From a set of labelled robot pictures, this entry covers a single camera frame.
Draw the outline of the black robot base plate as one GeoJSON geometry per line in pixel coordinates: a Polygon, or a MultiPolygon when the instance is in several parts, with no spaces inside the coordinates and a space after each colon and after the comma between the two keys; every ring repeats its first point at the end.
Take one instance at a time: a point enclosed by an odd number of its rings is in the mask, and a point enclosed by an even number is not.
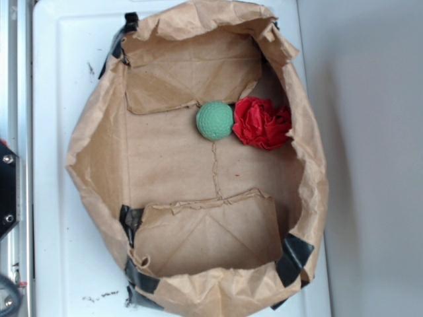
{"type": "Polygon", "coordinates": [[[1,240],[17,226],[19,215],[19,157],[1,139],[1,240]]]}

